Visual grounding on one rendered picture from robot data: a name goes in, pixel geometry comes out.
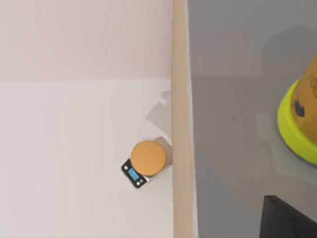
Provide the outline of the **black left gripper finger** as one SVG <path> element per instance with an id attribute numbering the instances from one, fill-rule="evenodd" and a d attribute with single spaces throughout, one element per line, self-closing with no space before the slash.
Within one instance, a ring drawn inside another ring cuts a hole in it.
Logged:
<path id="1" fill-rule="evenodd" d="M 259 238 L 317 238 L 317 222 L 279 197 L 266 195 Z"/>

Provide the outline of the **orange cup with yellow-green lid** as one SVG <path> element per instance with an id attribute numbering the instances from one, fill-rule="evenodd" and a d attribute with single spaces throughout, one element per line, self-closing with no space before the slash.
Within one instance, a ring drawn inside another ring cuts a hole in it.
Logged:
<path id="1" fill-rule="evenodd" d="M 317 165 L 317 54 L 284 95 L 277 125 L 290 150 Z"/>

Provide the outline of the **pale wooden panel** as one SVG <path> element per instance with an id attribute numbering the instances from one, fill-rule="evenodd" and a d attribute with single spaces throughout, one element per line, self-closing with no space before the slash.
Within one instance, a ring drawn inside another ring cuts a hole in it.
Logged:
<path id="1" fill-rule="evenodd" d="M 173 236 L 199 238 L 188 0 L 172 0 L 171 129 Z"/>

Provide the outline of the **small black kitchen scale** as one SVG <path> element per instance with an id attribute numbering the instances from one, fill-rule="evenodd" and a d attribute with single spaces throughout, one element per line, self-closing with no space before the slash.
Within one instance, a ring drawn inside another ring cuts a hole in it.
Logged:
<path id="1" fill-rule="evenodd" d="M 145 140 L 133 147 L 121 171 L 136 189 L 140 189 L 163 171 L 166 165 L 167 153 L 164 147 L 154 140 Z"/>

